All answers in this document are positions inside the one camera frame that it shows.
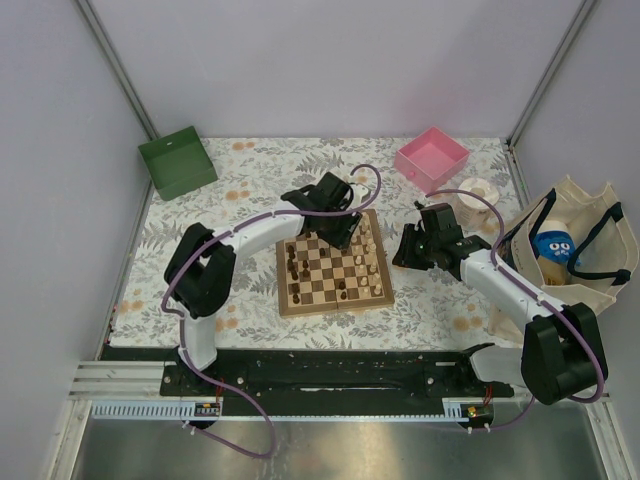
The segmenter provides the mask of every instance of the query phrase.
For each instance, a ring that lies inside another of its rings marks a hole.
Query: white wall
[[[506,136],[580,0],[93,0],[158,130]]]
[[[0,477],[37,478],[147,181],[145,136],[70,0],[0,15]]]
[[[640,238],[640,2],[603,0],[517,145],[538,195],[569,173],[595,192],[611,181]],[[640,278],[599,319],[607,386],[640,468]]]

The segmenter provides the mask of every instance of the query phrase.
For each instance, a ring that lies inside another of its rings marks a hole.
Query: floral tablecloth
[[[471,151],[467,166],[445,187],[468,177],[482,177],[500,191],[498,209],[505,219],[520,209],[498,139],[465,138]],[[361,313],[333,313],[294,319],[278,315],[275,247],[239,265],[228,302],[216,318],[217,345],[237,348],[460,349],[493,341],[487,332],[489,302],[434,269],[411,271],[391,266],[404,223],[415,223],[413,206],[421,192],[393,168],[396,150],[406,138],[203,139],[220,179],[197,191],[164,202],[154,193],[122,301],[112,324],[113,346],[174,346],[178,322],[160,311],[166,289],[162,278],[184,230],[201,222],[213,228],[237,222],[273,204],[293,188],[315,183],[330,170],[341,177],[360,163],[380,169],[381,194],[376,209],[396,302],[393,308]],[[360,170],[356,181],[370,188],[375,176]],[[442,196],[435,201],[446,201]],[[493,218],[477,232],[493,241]]]

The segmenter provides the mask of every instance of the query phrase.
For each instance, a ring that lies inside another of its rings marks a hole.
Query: green box
[[[194,127],[140,145],[138,150],[163,200],[172,200],[218,179]]]

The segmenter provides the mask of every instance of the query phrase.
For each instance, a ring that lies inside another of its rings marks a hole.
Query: chessboard
[[[351,243],[338,250],[307,233],[276,244],[280,316],[368,310],[394,303],[375,210],[364,210]]]

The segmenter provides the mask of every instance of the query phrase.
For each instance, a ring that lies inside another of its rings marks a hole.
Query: pink container
[[[469,150],[431,127],[396,153],[394,166],[424,193],[431,193],[464,168]]]

